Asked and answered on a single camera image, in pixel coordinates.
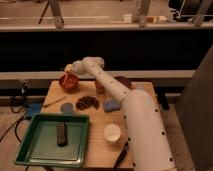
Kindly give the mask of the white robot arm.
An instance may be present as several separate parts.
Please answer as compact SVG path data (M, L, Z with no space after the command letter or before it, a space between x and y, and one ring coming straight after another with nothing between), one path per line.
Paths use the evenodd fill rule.
M103 70L101 57L85 57L65 66L67 73L92 75L122 108L134 171L177 171L161 114L144 89L129 89Z

